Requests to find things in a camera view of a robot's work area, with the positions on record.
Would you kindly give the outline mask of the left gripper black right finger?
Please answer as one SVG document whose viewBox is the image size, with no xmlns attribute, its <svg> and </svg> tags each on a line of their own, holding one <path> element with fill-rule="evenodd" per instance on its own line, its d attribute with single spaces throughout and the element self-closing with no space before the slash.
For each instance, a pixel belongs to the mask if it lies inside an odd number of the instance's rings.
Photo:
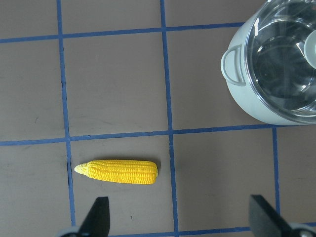
<svg viewBox="0 0 316 237">
<path fill-rule="evenodd" d="M 255 237 L 295 237 L 296 231 L 276 212 L 262 195 L 251 195 L 249 226 Z"/>
</svg>

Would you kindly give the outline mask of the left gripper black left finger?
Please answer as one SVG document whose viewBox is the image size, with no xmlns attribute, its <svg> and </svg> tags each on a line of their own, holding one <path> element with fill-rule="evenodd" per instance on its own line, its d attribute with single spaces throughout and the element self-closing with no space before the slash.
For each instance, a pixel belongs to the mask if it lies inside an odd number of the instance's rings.
<svg viewBox="0 0 316 237">
<path fill-rule="evenodd" d="M 79 228 L 79 237 L 107 237 L 110 231 L 108 197 L 98 197 Z"/>
</svg>

